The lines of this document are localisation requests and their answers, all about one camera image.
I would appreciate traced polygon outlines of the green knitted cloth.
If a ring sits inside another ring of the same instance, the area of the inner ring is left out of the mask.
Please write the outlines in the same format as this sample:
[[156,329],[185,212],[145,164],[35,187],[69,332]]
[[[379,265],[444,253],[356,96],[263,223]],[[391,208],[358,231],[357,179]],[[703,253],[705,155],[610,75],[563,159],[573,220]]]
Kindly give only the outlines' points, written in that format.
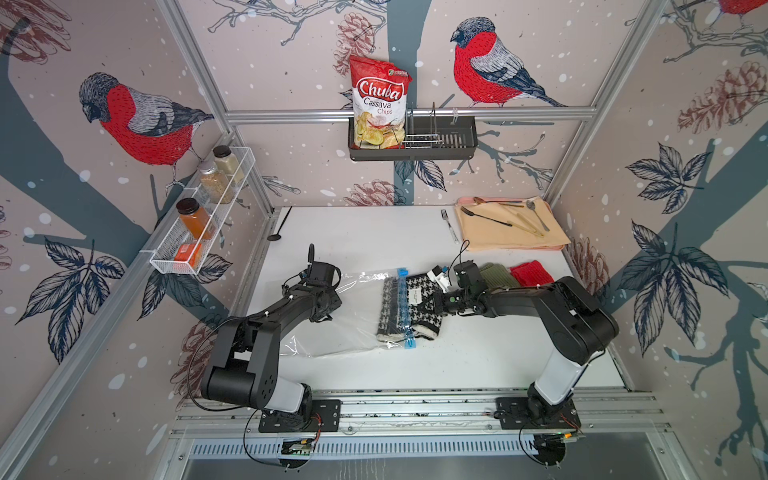
[[519,281],[508,268],[499,263],[487,263],[479,268],[480,275],[490,290],[520,288]]

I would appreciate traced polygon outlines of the houndstooth black white scarf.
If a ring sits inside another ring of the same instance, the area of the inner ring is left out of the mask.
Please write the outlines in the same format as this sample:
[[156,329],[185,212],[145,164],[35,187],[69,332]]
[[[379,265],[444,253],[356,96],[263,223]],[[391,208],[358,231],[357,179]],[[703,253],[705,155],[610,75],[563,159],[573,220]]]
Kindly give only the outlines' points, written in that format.
[[426,274],[405,278],[407,316],[410,329],[405,326],[405,313],[398,304],[397,278],[384,280],[382,307],[379,314],[376,338],[383,343],[400,343],[408,333],[413,338],[435,340],[440,333],[442,317],[435,312],[435,294],[441,293],[438,285]]

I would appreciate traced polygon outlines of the clear vacuum bag blue zipper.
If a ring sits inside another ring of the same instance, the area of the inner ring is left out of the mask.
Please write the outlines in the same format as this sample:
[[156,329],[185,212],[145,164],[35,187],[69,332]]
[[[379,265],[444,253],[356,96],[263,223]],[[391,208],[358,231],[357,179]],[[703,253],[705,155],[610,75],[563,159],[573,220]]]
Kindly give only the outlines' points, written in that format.
[[285,334],[280,355],[319,358],[404,348],[410,321],[400,309],[400,286],[396,269],[344,273],[337,288],[341,306],[329,320],[305,321]]

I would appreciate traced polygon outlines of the red knitted cloth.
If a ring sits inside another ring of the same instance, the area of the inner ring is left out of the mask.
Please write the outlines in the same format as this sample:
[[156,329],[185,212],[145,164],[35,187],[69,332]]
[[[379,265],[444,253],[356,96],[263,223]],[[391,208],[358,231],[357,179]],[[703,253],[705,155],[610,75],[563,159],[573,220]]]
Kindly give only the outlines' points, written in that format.
[[521,287],[539,287],[555,282],[551,274],[536,260],[511,267],[509,271]]

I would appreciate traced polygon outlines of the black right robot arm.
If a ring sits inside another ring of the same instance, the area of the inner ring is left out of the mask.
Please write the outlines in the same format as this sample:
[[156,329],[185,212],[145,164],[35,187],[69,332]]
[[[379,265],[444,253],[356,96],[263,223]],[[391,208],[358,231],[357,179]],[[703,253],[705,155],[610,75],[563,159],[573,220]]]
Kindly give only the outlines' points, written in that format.
[[472,261],[458,264],[454,271],[458,286],[440,287],[432,295],[436,315],[533,316],[541,320],[553,346],[525,397],[496,400],[495,416],[501,427],[578,429],[573,392],[592,361],[604,355],[618,336],[614,318],[570,276],[543,286],[492,288]]

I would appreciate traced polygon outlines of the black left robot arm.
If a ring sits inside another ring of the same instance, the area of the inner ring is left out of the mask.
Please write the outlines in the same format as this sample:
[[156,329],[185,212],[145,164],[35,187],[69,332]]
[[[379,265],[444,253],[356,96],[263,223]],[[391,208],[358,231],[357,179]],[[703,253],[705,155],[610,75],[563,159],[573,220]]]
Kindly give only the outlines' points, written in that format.
[[282,297],[246,317],[231,317],[216,332],[200,380],[204,399],[250,407],[295,428],[313,421],[312,390],[279,375],[281,342],[305,321],[330,321],[342,301],[337,293],[341,270],[313,261],[282,286]]

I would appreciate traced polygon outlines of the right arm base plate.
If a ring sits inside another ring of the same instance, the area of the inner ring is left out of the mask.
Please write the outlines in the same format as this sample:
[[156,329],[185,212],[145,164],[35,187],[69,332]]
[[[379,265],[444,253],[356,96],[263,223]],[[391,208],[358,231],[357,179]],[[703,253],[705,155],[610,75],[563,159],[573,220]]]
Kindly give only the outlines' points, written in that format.
[[582,426],[572,396],[557,405],[533,397],[498,397],[493,417],[503,430],[579,430]]

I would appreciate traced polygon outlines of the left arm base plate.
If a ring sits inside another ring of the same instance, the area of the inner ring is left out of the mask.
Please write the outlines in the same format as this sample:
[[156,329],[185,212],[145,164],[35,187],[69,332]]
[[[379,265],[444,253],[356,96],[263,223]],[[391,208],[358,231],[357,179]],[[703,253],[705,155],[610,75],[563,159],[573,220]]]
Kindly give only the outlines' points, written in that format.
[[337,432],[342,402],[337,399],[312,400],[296,413],[268,410],[261,415],[260,433]]

